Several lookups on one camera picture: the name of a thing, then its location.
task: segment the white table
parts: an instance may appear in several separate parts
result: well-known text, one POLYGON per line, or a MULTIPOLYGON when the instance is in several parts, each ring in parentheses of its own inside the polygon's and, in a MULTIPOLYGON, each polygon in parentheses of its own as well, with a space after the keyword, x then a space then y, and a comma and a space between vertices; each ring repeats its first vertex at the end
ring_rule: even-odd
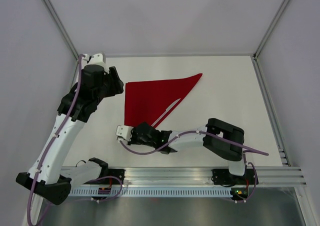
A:
MULTIPOLYGON (((266 151, 269 156, 250 153, 255 166, 282 166, 256 74, 249 56, 182 56, 107 58, 126 82, 186 78, 203 73, 199 82, 158 126, 159 130, 184 131, 217 118, 244 129, 244 144, 266 151)), ((92 157, 110 167, 220 167, 227 161, 205 147, 169 155, 159 152, 135 155, 116 140, 117 125, 124 124, 125 94, 105 98, 74 141, 64 166, 92 157)), ((151 147, 132 145, 138 152, 151 147)))

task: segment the white enclosure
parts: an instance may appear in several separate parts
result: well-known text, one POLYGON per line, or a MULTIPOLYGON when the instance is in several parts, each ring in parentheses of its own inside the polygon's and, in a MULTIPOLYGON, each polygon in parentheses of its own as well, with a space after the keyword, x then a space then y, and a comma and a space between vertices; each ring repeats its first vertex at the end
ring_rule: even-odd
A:
MULTIPOLYGON (((124 82, 203 73, 159 128, 187 130, 208 118, 245 127, 247 145, 270 153, 269 158, 250 155, 258 167, 281 166, 286 155, 290 166, 301 167, 307 187, 295 190, 307 225, 316 225, 319 9, 319 0, 0 0, 0 224, 26 225, 29 192, 15 178, 45 145, 60 100, 75 78, 77 55, 104 52, 107 65, 116 66, 124 82), (240 86, 236 91, 223 88, 224 81, 240 86), (208 86, 217 92, 197 94, 208 86), (190 107, 202 110, 186 119, 190 107)), ((218 157, 211 162, 205 151, 197 155, 198 165, 192 151, 181 152, 189 165, 175 165, 178 154, 165 159, 154 154, 139 162, 111 138, 114 125, 123 123, 123 103, 123 95, 101 103, 65 166, 100 156, 110 166, 122 167, 225 166, 218 157), (108 115, 114 125, 104 124, 108 115)))

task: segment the dark red fabric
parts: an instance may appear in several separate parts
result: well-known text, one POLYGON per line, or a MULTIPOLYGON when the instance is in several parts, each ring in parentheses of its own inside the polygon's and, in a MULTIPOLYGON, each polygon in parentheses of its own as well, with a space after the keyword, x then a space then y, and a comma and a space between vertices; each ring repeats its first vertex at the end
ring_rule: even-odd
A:
POLYGON ((157 81, 128 82, 125 84, 124 124, 136 127, 147 122, 152 125, 176 100, 180 99, 156 124, 156 128, 188 95, 202 73, 157 81))

